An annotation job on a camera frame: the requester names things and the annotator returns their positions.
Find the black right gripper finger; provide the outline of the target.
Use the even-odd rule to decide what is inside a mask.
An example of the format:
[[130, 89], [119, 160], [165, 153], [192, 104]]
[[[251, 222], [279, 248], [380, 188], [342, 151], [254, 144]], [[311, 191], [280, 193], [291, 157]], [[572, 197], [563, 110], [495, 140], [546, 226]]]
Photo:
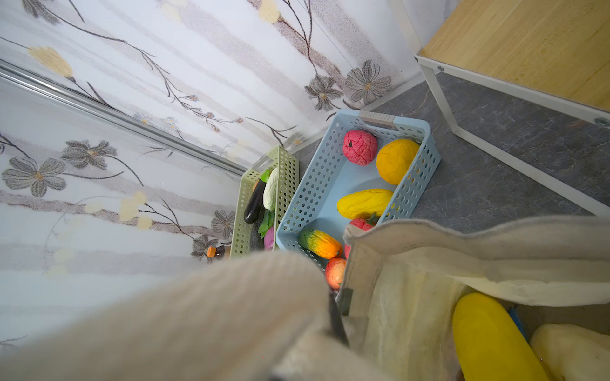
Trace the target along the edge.
[[338, 309], [338, 305], [335, 301], [335, 293], [332, 291], [328, 295], [328, 313], [330, 315], [330, 330], [329, 334], [334, 339], [342, 343], [344, 346], [349, 347], [349, 340], [346, 335], [346, 330], [342, 322], [342, 316]]

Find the cream canvas tote bag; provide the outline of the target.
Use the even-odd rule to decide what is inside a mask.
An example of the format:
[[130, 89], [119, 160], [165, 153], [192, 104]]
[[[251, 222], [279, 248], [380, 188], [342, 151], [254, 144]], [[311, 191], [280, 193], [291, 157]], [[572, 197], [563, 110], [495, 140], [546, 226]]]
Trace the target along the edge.
[[535, 307], [602, 306], [609, 221], [536, 217], [463, 234], [424, 220], [349, 227], [329, 334], [321, 269], [300, 252], [229, 260], [90, 313], [8, 352], [4, 380], [458, 380], [452, 318], [471, 293]]

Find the yellow mango toy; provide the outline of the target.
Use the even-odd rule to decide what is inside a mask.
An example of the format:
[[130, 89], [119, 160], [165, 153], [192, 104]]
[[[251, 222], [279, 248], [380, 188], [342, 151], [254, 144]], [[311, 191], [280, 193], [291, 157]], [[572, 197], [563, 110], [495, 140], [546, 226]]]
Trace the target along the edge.
[[356, 218], [369, 219], [373, 215], [381, 217], [393, 193], [385, 189], [369, 189], [346, 195], [337, 202], [337, 210], [341, 216], [353, 220]]
[[548, 380], [543, 365], [500, 303], [471, 293], [454, 309], [455, 350], [466, 380]]

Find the cream white round vegetable toy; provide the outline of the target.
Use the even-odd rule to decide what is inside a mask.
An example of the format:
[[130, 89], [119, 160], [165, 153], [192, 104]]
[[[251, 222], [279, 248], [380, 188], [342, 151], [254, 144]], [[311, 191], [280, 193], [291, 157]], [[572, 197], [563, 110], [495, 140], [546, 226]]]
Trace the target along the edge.
[[540, 326], [530, 346], [551, 380], [608, 380], [609, 336], [576, 325]]

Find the blue candy bag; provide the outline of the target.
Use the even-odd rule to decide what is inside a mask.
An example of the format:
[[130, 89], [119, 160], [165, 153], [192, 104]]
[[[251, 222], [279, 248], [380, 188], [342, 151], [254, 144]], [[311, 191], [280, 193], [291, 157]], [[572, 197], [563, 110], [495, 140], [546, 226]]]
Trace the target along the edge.
[[521, 319], [519, 318], [518, 307], [519, 307], [518, 305], [511, 306], [508, 309], [508, 314], [509, 314], [510, 318], [512, 319], [512, 321], [514, 322], [514, 324], [516, 325], [519, 332], [522, 334], [524, 339], [527, 341], [529, 336], [528, 336], [527, 330], [525, 329], [524, 324], [522, 323]]

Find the green orange papaya toy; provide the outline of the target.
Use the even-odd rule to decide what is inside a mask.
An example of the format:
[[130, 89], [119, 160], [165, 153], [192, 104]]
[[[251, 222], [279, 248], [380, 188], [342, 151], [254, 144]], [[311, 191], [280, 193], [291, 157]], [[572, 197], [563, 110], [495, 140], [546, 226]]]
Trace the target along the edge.
[[342, 244], [321, 230], [302, 230], [298, 235], [300, 246], [325, 260], [340, 257], [343, 254]]

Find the red bell pepper toy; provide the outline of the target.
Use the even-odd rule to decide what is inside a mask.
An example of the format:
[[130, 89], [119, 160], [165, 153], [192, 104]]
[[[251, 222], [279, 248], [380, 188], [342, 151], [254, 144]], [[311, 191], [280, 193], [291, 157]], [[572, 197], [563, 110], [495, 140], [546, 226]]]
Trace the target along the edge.
[[[355, 219], [351, 220], [349, 222], [349, 225], [354, 226], [354, 227], [358, 228], [359, 230], [366, 232], [366, 231], [369, 231], [372, 228], [374, 228], [376, 226], [376, 223], [374, 222], [374, 217], [371, 217], [369, 220], [365, 220], [365, 219], [359, 217], [359, 218], [355, 218]], [[344, 255], [345, 255], [346, 260], [349, 259], [350, 252], [351, 252], [351, 246], [346, 244], [345, 249], [344, 249]]]

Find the purple onion toy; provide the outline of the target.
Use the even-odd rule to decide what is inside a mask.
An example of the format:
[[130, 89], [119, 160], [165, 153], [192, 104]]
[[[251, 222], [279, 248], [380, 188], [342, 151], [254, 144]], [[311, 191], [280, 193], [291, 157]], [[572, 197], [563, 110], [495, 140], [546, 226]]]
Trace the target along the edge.
[[273, 250], [275, 247], [275, 228], [270, 227], [264, 237], [265, 250]]

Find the white radish toy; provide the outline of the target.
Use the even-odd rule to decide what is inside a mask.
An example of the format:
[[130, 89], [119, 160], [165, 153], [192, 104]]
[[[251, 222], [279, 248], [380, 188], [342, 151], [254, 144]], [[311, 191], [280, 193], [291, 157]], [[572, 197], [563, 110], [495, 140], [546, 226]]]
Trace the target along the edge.
[[274, 211], [276, 209], [276, 193], [277, 183], [279, 179], [279, 168], [274, 168], [268, 177], [266, 182], [265, 191], [263, 194], [263, 206], [268, 211]]

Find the brown glass bottle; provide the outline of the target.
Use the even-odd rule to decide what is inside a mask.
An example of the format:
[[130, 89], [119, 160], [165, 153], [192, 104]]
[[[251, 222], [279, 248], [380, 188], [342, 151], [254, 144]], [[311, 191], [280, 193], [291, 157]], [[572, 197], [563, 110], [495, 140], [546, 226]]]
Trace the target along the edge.
[[210, 246], [207, 248], [206, 258], [208, 261], [222, 260], [225, 257], [226, 252], [227, 252], [227, 247], [225, 245]]

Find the green plastic basket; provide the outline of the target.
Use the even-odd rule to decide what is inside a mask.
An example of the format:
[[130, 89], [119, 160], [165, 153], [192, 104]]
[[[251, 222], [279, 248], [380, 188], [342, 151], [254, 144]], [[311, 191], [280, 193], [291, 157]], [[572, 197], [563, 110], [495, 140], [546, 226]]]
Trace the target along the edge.
[[299, 162], [280, 146], [276, 146], [265, 154], [254, 167], [249, 169], [240, 181], [240, 190], [238, 194], [238, 204], [236, 217], [234, 220], [234, 233], [232, 238], [231, 258], [244, 257], [255, 250], [254, 234], [257, 235], [257, 241], [264, 239], [261, 233], [258, 232], [259, 223], [254, 222], [249, 224], [246, 222], [245, 213], [249, 200], [254, 193], [257, 181], [261, 175], [269, 170], [278, 170], [278, 181], [273, 187], [275, 192], [275, 206], [273, 211], [274, 229], [278, 230], [284, 215], [288, 210], [288, 206], [292, 197], [295, 195], [299, 177]]

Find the blue plastic basket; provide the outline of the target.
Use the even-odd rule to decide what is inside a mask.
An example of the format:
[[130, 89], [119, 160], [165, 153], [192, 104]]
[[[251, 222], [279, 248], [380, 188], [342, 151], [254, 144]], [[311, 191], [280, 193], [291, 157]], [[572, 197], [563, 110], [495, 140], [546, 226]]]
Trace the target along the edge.
[[[419, 144], [416, 157], [399, 184], [392, 185], [381, 179], [374, 164], [358, 166], [346, 159], [342, 143], [344, 136], [352, 130], [371, 133], [379, 146], [400, 138]], [[327, 260], [298, 243], [302, 230], [320, 230], [341, 241], [349, 221], [338, 212], [338, 200], [357, 191], [377, 188], [393, 193], [389, 205], [377, 214], [380, 223], [409, 219], [440, 162], [441, 156], [428, 122], [389, 114], [340, 110], [330, 120], [288, 211], [276, 228], [276, 243], [280, 249], [299, 251], [320, 268], [325, 268]]]

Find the orange fruit toy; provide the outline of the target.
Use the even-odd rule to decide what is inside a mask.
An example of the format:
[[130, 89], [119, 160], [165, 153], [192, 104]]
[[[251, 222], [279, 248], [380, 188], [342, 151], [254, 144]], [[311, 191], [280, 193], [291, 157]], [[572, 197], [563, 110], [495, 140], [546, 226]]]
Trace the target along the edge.
[[398, 185], [416, 158], [419, 145], [408, 139], [398, 139], [386, 144], [376, 157], [376, 169], [381, 179]]

